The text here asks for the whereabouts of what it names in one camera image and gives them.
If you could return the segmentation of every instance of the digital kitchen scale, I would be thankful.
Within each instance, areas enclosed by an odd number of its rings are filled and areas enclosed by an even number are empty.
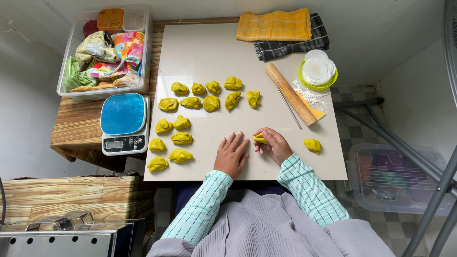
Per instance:
[[[110,96],[101,109],[102,152],[105,155],[143,153],[148,148],[149,96]]]

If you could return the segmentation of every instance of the mint green striped shirt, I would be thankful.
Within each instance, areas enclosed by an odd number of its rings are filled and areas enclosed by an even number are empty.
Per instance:
[[[300,209],[321,227],[351,218],[332,192],[317,178],[314,170],[295,154],[281,165],[278,182],[292,193]],[[221,171],[208,173],[161,239],[181,238],[197,245],[213,226],[232,183],[232,178]]]

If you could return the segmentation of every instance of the dough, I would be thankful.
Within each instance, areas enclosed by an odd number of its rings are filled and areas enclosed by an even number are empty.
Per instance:
[[[240,79],[237,79],[233,76],[227,78],[224,83],[224,87],[227,89],[240,89],[243,86],[243,83]]]
[[[192,86],[192,94],[203,94],[206,92],[206,88],[203,84],[198,84],[194,82],[194,85]]]
[[[179,82],[175,82],[171,85],[171,90],[178,95],[185,95],[189,92],[189,88]]]
[[[167,122],[167,119],[161,119],[155,126],[155,132],[157,134],[167,132],[173,129],[173,123]]]
[[[168,159],[173,160],[176,163],[183,163],[192,159],[193,157],[194,156],[191,153],[184,151],[183,149],[176,148],[170,153]]]
[[[160,156],[154,157],[148,164],[149,172],[160,171],[168,167],[168,161]]]
[[[188,118],[184,118],[182,115],[178,115],[178,119],[173,123],[175,129],[185,129],[192,125]]]
[[[270,144],[265,140],[265,138],[263,138],[262,132],[254,137],[254,141],[261,142],[261,143],[266,144],[266,145]]]
[[[176,145],[192,144],[192,135],[187,132],[178,132],[171,137],[171,141]]]
[[[207,83],[206,87],[208,88],[208,91],[210,91],[213,95],[217,95],[221,91],[221,87],[219,86],[219,83],[217,83],[214,80]]]
[[[207,96],[203,100],[203,108],[205,108],[207,112],[212,112],[219,108],[220,103],[221,101],[219,100],[219,98],[215,96]]]
[[[305,144],[306,148],[308,148],[308,150],[314,151],[317,155],[320,154],[321,145],[319,141],[315,139],[305,139],[303,143]]]
[[[165,144],[160,138],[154,138],[149,144],[149,150],[153,152],[162,152],[165,148]]]
[[[259,97],[260,97],[260,92],[259,91],[247,91],[246,92],[246,98],[248,99],[249,105],[253,108],[256,109],[259,105]]]
[[[164,111],[171,111],[178,106],[178,100],[175,98],[162,98],[159,102],[159,108]]]
[[[201,102],[202,101],[198,97],[191,96],[191,97],[182,99],[181,102],[179,102],[179,104],[181,104],[182,106],[185,106],[187,108],[199,108]]]
[[[228,94],[227,98],[225,99],[225,108],[229,111],[233,109],[233,107],[235,107],[238,103],[240,96],[241,92],[233,92]]]

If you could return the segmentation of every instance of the green plastic bag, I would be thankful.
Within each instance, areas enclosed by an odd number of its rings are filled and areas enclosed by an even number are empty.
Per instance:
[[[98,79],[90,75],[88,71],[83,71],[78,75],[78,80],[84,86],[97,86]]]
[[[69,93],[70,90],[82,86],[78,80],[80,73],[80,66],[76,59],[72,56],[68,57],[67,63],[65,64],[64,79],[62,84],[65,88],[65,93]]]

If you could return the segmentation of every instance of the yellow kitchen towel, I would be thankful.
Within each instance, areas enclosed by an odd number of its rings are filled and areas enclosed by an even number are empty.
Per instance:
[[[241,15],[236,39],[244,41],[307,41],[311,39],[311,22],[306,8],[286,12],[275,11],[264,15],[250,12]]]

